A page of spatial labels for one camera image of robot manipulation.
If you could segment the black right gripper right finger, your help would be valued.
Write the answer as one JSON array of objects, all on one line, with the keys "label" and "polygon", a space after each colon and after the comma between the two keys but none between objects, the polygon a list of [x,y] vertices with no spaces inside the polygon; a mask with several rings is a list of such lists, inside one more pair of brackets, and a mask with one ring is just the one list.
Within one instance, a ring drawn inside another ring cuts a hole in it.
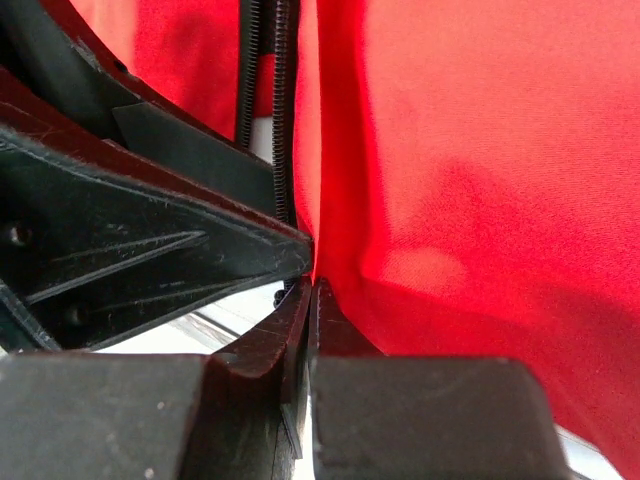
[{"label": "black right gripper right finger", "polygon": [[568,479],[545,392],[500,357],[387,356],[328,281],[309,309],[319,479]]}]

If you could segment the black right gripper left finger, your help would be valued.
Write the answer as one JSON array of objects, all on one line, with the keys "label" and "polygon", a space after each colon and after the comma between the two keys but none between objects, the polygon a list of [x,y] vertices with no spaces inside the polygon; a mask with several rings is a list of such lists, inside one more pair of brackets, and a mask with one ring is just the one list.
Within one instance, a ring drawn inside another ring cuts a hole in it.
[{"label": "black right gripper left finger", "polygon": [[312,286],[209,355],[1,361],[5,479],[287,479],[300,452]]}]

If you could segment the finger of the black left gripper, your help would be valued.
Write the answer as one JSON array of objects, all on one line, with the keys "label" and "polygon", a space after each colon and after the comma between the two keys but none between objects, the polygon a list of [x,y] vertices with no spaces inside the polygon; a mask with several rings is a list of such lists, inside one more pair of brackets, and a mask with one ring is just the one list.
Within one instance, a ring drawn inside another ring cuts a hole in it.
[{"label": "finger of the black left gripper", "polygon": [[305,235],[106,142],[1,129],[1,307],[21,348],[100,349],[310,266]]},{"label": "finger of the black left gripper", "polygon": [[4,1],[1,31],[37,96],[94,136],[266,215],[271,166],[132,75],[68,1]]}]

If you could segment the red hooded jacket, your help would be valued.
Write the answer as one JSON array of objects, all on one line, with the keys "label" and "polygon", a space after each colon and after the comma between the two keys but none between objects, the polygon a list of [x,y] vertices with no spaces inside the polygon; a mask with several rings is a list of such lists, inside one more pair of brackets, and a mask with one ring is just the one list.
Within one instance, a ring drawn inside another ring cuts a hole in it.
[{"label": "red hooded jacket", "polygon": [[506,356],[639,475],[639,5],[299,1],[296,217],[377,348]]}]

